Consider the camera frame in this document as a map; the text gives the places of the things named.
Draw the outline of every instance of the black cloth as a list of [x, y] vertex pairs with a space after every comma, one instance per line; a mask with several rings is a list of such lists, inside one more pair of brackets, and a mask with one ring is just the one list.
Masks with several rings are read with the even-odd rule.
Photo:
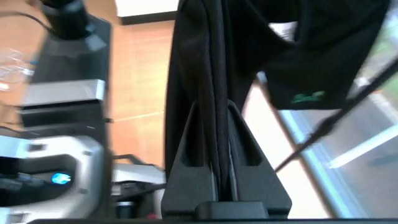
[[[312, 69], [324, 71], [330, 60], [334, 60], [339, 68], [349, 67], [355, 62], [350, 71], [357, 70], [357, 64], [363, 63], [368, 45], [379, 32], [386, 13], [384, 6], [388, 2], [180, 0], [167, 84], [166, 176], [170, 174], [191, 105], [197, 101], [198, 122], [203, 131], [203, 139], [198, 142], [197, 149], [207, 150], [219, 190], [224, 189], [229, 174], [228, 100], [242, 110], [255, 74], [263, 68], [269, 80], [272, 103], [277, 108], [286, 108], [286, 102], [290, 103], [294, 94], [326, 91], [323, 95], [327, 99], [333, 88], [346, 88], [346, 83], [340, 83], [341, 79], [337, 78], [332, 88], [324, 89], [324, 82], [319, 80], [333, 73], [324, 75]], [[296, 43], [281, 39], [269, 27], [270, 22], [289, 21], [299, 23]], [[361, 47], [356, 43], [359, 39], [366, 40], [360, 42], [364, 44]], [[337, 45], [337, 50], [325, 50]], [[347, 51], [350, 51], [352, 61], [341, 61], [347, 57], [340, 57], [340, 54], [347, 54]], [[296, 75], [295, 70], [284, 69], [285, 66], [295, 67], [301, 55], [303, 60], [309, 61], [303, 70], [309, 72], [308, 75], [304, 72]], [[314, 58], [318, 57], [322, 62], [315, 61]], [[310, 65], [314, 63], [317, 66], [312, 68]], [[349, 74], [351, 83], [355, 73]]]

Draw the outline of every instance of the glowing blue led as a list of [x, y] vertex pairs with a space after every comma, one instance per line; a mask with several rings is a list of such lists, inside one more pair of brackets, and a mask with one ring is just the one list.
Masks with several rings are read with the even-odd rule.
[[70, 181], [70, 176], [68, 174], [56, 173], [52, 176], [51, 181], [55, 184], [66, 184]]

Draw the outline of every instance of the black fabric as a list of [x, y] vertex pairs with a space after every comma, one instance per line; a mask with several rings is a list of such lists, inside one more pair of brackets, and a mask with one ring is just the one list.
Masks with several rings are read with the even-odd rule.
[[[325, 75], [319, 71], [325, 71], [331, 60], [338, 68], [362, 64], [379, 31], [387, 3], [387, 0], [180, 0], [165, 110], [166, 176], [170, 174], [190, 107], [197, 101], [198, 123], [204, 136], [197, 147], [208, 151], [219, 193], [222, 192], [229, 178], [228, 99], [242, 110], [256, 72], [264, 67], [276, 107], [289, 106], [292, 94], [308, 94], [313, 90], [327, 90], [325, 99], [328, 99], [329, 91], [346, 88], [348, 82], [336, 78], [334, 82], [329, 80], [327, 89], [321, 88], [322, 78], [332, 73]], [[293, 20], [300, 24], [296, 43], [284, 41], [269, 28], [270, 22]], [[350, 57], [340, 57], [346, 51], [350, 51]], [[291, 73], [295, 69], [284, 69], [298, 67], [300, 55], [312, 62], [302, 66], [306, 70], [297, 75]], [[318, 57], [322, 58], [321, 62], [315, 61]], [[331, 71], [343, 72], [337, 68]]]
[[341, 108], [390, 1], [303, 2], [297, 45], [265, 66], [271, 103], [280, 110]]

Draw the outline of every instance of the black pole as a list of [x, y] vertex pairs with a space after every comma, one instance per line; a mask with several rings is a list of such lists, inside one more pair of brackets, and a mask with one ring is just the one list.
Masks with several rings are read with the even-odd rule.
[[319, 139], [331, 133], [334, 129], [335, 124], [346, 116], [352, 109], [354, 109], [360, 102], [362, 102], [369, 94], [377, 90], [381, 85], [383, 85], [388, 79], [390, 79], [398, 71], [398, 58], [394, 61], [380, 74], [378, 75], [368, 86], [364, 87], [354, 98], [349, 99], [344, 107], [339, 110], [334, 115], [324, 119], [320, 125], [318, 125], [317, 130], [310, 135], [310, 137], [293, 152], [287, 159], [285, 159], [278, 167], [276, 167], [275, 172], [280, 171], [288, 163], [299, 156], [306, 148], [311, 146], [313, 143], [317, 142]]
[[44, 15], [52, 27], [52, 33], [64, 40], [89, 36], [94, 25], [82, 0], [41, 0]]

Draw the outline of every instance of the wooden floor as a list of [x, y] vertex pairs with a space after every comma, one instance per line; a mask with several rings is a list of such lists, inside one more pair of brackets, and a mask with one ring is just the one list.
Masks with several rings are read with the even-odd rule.
[[[163, 165], [164, 106], [173, 21], [121, 26], [113, 0], [86, 0], [88, 11], [113, 24], [111, 60], [111, 147], [115, 154], [135, 154], [148, 163]], [[28, 12], [45, 20], [23, 0], [0, 0], [0, 10]], [[45, 35], [35, 22], [13, 17], [0, 19], [0, 50], [25, 53], [39, 49]], [[17, 105], [25, 85], [0, 92], [3, 103]], [[292, 148], [260, 89], [249, 94], [244, 117], [267, 158], [275, 167]], [[8, 121], [16, 120], [10, 114]], [[302, 165], [295, 161], [279, 173], [293, 200], [290, 218], [328, 217]]]

